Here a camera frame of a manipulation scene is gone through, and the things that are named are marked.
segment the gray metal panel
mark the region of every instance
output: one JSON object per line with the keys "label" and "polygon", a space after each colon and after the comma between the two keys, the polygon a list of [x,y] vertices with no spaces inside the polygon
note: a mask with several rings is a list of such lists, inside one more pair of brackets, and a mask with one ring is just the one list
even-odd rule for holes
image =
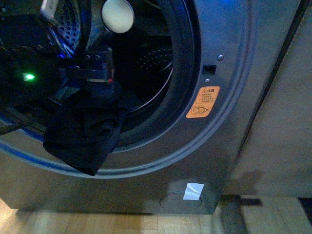
{"label": "gray metal panel", "polygon": [[312,9],[261,106],[227,193],[312,196]]}

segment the floor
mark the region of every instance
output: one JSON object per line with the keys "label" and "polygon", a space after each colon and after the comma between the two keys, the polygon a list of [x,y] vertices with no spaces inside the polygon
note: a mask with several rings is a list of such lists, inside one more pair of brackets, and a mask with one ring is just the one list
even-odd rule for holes
{"label": "floor", "polygon": [[214,215],[115,215],[21,212],[10,209],[0,200],[0,233],[312,234],[312,226],[298,199],[286,197],[259,199],[261,201],[259,205],[241,206],[248,232],[239,229],[241,220],[236,223],[233,217],[229,219],[222,216],[226,203],[218,205]]}

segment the warning sticker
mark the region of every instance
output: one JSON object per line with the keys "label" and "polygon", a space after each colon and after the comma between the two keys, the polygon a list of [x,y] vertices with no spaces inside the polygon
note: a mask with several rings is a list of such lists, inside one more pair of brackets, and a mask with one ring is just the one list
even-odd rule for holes
{"label": "warning sticker", "polygon": [[207,117],[214,106],[220,87],[202,87],[197,94],[196,100],[186,115],[186,118]]}

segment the front-loading washing machine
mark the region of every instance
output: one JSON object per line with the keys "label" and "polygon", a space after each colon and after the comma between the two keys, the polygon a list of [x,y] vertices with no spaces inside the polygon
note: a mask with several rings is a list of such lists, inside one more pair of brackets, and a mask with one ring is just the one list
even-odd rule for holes
{"label": "front-loading washing machine", "polygon": [[[18,92],[1,88],[3,125],[28,123],[0,138],[0,197],[10,208],[214,212],[299,1],[0,2],[5,9],[0,21],[2,54],[8,47],[27,47],[38,56],[25,63],[40,68],[34,77],[20,72]],[[126,24],[115,23],[119,3],[127,8],[123,16],[130,16],[130,23],[129,18]],[[42,15],[47,7],[54,7],[52,16],[50,11]],[[112,18],[103,16],[105,10]],[[54,25],[60,40],[53,39],[43,21]],[[86,53],[107,45],[112,73],[126,90],[131,108],[120,140],[91,176],[42,146],[58,108],[80,89],[73,73],[62,73],[63,67],[57,73],[50,70],[70,61],[73,51],[84,54],[86,61],[98,60],[98,54],[93,58],[94,52]],[[70,85],[60,82],[70,77]]]}

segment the green led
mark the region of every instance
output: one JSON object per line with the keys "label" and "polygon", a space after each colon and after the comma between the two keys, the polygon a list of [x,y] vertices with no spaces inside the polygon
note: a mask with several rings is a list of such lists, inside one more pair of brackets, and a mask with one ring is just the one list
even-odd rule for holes
{"label": "green led", "polygon": [[24,81],[32,81],[35,78],[35,76],[30,73],[23,73],[23,77]]}

